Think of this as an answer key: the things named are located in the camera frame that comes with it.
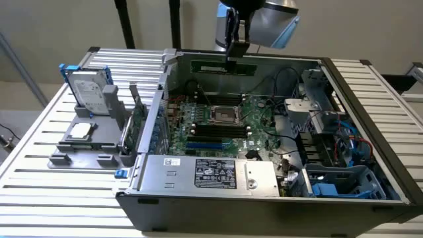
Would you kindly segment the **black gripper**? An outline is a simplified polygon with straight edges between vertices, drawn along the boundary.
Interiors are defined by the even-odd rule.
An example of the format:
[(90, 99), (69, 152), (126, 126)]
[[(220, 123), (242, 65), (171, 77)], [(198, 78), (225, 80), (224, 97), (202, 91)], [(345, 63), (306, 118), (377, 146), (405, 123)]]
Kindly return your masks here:
[(250, 42), (233, 40), (226, 50), (226, 61), (237, 61), (242, 58), (250, 48)]

